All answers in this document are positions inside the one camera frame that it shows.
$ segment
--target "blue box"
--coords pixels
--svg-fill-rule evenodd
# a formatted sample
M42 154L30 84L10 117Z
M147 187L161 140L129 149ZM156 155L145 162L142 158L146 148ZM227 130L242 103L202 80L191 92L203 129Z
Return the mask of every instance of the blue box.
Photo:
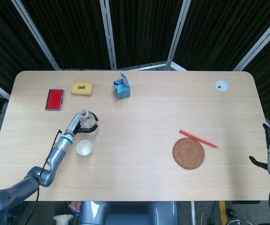
M118 100L131 96L131 87L125 75L120 73L122 79L114 81L114 89Z

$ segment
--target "woven coaster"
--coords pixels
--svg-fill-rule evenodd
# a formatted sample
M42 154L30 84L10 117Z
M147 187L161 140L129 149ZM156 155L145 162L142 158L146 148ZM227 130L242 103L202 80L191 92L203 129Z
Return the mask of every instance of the woven coaster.
M187 170L194 170L204 161L202 145L191 138L182 138L173 146L173 158L178 165Z

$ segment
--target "red marker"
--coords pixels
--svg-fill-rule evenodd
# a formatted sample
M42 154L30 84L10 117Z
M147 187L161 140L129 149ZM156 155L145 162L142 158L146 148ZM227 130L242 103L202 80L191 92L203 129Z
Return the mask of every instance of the red marker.
M184 132L183 130L180 130L180 133L183 134L183 135L186 135L187 137L192 138L192 139L194 139L194 140L196 140L196 141L199 141L199 142L201 142L201 143L203 143L203 144L207 144L207 145L209 145L209 146L211 146L211 147L213 147L213 148L217 148L216 145L214 145L214 144L212 144L212 143L209 143L209 142L206 142L205 140L202 140L202 139L200 139L200 138L198 138L198 137L195 137L195 136L193 136L193 135L191 135L191 134L189 134L189 133L187 133L187 132Z

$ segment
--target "red phone case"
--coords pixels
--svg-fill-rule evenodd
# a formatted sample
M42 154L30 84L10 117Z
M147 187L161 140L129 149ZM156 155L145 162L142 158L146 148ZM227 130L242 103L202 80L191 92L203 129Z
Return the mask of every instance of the red phone case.
M47 101L45 105L45 110L60 111L63 101L62 89L50 89L47 96Z

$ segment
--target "white paper cup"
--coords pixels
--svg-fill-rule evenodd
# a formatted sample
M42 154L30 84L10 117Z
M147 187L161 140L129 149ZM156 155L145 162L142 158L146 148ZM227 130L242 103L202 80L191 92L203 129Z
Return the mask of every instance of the white paper cup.
M91 156L93 154L93 145L89 140L81 140L77 144L77 152L81 156Z

